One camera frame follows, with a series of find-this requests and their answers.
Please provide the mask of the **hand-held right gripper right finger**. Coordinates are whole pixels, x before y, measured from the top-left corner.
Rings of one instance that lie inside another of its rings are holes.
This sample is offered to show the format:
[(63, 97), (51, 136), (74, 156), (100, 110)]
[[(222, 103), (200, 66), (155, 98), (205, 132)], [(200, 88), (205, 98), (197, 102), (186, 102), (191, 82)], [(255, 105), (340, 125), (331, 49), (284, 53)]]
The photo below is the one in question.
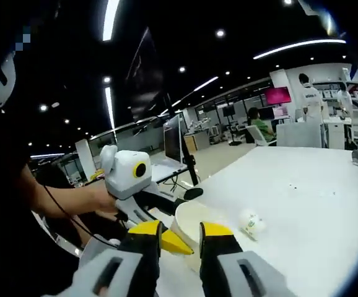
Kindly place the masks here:
[(224, 225), (199, 224), (199, 276), (206, 296), (289, 296), (282, 273), (253, 251), (243, 251)]

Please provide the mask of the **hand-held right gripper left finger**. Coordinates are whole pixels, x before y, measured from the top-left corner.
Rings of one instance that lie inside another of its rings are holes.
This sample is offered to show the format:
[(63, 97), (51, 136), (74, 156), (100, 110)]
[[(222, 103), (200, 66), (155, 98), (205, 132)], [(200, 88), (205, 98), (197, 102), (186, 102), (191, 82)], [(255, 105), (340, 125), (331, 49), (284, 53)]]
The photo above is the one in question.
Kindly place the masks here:
[(90, 240), (71, 286), (58, 296), (157, 296), (160, 255), (122, 251), (120, 244)]

